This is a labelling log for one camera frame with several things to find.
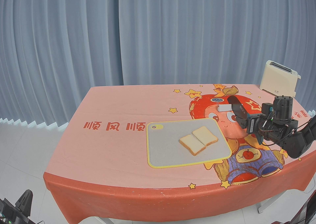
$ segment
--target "black device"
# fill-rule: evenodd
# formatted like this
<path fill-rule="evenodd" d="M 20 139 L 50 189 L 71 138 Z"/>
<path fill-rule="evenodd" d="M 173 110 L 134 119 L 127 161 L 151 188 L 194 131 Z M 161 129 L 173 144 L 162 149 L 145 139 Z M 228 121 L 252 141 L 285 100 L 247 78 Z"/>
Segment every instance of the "black device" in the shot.
<path fill-rule="evenodd" d="M 265 145 L 263 139 L 270 140 L 273 142 L 271 145 L 279 145 L 291 158 L 298 158 L 316 140 L 316 116 L 297 131 L 298 121 L 292 119 L 292 97 L 276 96 L 273 104 L 262 104 L 262 113 L 252 115 L 236 96 L 232 95 L 227 100 L 232 105 L 238 124 L 246 128 L 248 134 L 255 134 L 260 145 Z"/>
<path fill-rule="evenodd" d="M 28 217 L 31 215 L 33 193 L 26 190 L 13 206 L 6 198 L 0 199 L 0 224 L 35 224 Z"/>

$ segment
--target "cartoon girl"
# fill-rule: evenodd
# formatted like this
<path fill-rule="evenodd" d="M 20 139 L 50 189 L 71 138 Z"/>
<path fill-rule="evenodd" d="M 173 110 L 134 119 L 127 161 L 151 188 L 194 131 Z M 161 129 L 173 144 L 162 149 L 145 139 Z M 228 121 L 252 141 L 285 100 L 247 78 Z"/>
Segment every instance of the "cartoon girl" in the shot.
<path fill-rule="evenodd" d="M 233 87 L 234 90 L 230 88 L 228 92 L 238 92 L 237 88 Z M 236 96 L 250 114 L 261 113 L 259 104 L 248 97 Z M 231 184 L 245 184 L 273 175 L 279 172 L 285 163 L 278 150 L 259 145 L 255 135 L 248 135 L 246 130 L 239 126 L 232 111 L 222 109 L 221 105 L 228 104 L 228 97 L 227 92 L 224 95 L 202 95 L 192 100 L 189 107 L 193 119 L 215 119 L 232 150 L 230 158 L 204 164 L 207 170 L 214 167 L 222 184 L 226 184 L 225 188 Z"/>

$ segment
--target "floor tile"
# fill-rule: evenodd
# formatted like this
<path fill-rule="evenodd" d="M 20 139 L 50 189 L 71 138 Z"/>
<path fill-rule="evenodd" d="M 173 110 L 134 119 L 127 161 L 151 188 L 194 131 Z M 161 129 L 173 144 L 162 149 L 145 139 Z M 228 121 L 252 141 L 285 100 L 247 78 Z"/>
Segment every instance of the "floor tile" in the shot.
<path fill-rule="evenodd" d="M 133 222 L 133 224 L 159 224 L 161 222 Z M 199 218 L 187 221 L 178 221 L 178 222 L 164 222 L 164 224 L 245 224 L 242 210 L 236 210 L 226 214 L 220 214 L 217 216 Z"/>
<path fill-rule="evenodd" d="M 62 134 L 57 127 L 52 130 L 45 127 L 27 128 L 7 163 L 20 171 L 43 179 L 44 171 Z"/>
<path fill-rule="evenodd" d="M 45 224 L 68 224 L 49 190 L 45 192 L 39 213 L 38 221 L 42 220 L 45 221 Z"/>
<path fill-rule="evenodd" d="M 258 207 L 262 204 L 248 206 L 242 209 L 246 224 L 270 224 L 274 221 L 290 221 L 301 209 L 310 193 L 304 193 L 299 190 L 287 190 L 271 206 L 265 209 L 261 214 L 258 213 Z"/>
<path fill-rule="evenodd" d="M 7 198 L 13 205 L 27 189 L 33 192 L 31 216 L 29 218 L 37 223 L 46 191 L 44 181 L 6 164 L 0 178 L 0 185 L 0 198 L 2 200 Z"/>
<path fill-rule="evenodd" d="M 133 224 L 132 221 L 125 221 L 125 220 L 118 220 L 118 219 L 112 219 L 109 218 L 114 224 Z"/>
<path fill-rule="evenodd" d="M 7 162 L 14 147 L 26 130 L 26 126 L 0 123 L 0 160 Z"/>
<path fill-rule="evenodd" d="M 2 172 L 4 170 L 5 165 L 6 165 L 5 162 L 0 161 L 0 178 L 1 178 L 1 175 L 2 175 Z"/>

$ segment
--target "toast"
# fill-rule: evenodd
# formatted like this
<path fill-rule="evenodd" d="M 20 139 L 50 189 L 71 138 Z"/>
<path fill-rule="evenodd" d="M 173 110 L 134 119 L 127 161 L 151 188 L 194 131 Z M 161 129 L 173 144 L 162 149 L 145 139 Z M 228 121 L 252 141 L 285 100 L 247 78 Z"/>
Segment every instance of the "toast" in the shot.
<path fill-rule="evenodd" d="M 193 135 L 186 135 L 180 138 L 179 142 L 194 156 L 196 156 L 198 153 L 206 148 L 206 146 L 203 145 L 199 140 L 197 140 Z"/>
<path fill-rule="evenodd" d="M 218 138 L 212 134 L 206 126 L 194 130 L 192 134 L 205 146 L 209 146 L 218 141 Z"/>

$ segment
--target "white label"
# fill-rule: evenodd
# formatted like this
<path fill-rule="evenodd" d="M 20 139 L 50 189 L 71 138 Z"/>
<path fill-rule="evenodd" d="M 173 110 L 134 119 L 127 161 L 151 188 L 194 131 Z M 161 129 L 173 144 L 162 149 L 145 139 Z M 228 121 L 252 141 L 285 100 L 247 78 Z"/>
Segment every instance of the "white label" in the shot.
<path fill-rule="evenodd" d="M 251 120 L 251 126 L 250 126 L 250 133 L 252 133 L 253 132 L 253 125 L 254 125 L 254 123 L 255 123 L 255 120 L 254 119 L 252 119 Z"/>

